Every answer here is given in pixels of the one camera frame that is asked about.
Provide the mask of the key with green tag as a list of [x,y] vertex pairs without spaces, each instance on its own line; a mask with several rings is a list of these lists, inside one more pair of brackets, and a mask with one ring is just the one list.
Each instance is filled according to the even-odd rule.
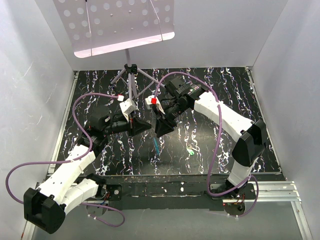
[[199,153],[198,147],[191,143],[186,144],[186,149],[191,156]]

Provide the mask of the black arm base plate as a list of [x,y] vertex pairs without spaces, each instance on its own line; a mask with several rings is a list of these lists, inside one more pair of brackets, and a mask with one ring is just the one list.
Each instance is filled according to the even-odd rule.
[[207,194],[206,175],[106,175],[109,205],[119,210],[223,211],[225,203],[245,203],[256,197],[254,185],[248,183],[244,197],[212,197]]

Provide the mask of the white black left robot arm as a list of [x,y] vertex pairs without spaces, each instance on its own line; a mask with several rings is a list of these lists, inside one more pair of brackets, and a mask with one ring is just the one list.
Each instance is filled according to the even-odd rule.
[[89,198],[106,196],[106,181],[91,173],[76,186],[73,183],[108,144],[108,136],[127,132],[130,137],[151,129],[151,124],[135,115],[119,111],[113,114],[107,107],[94,109],[82,134],[65,163],[40,184],[23,195],[24,218],[49,234],[55,233],[66,215]]

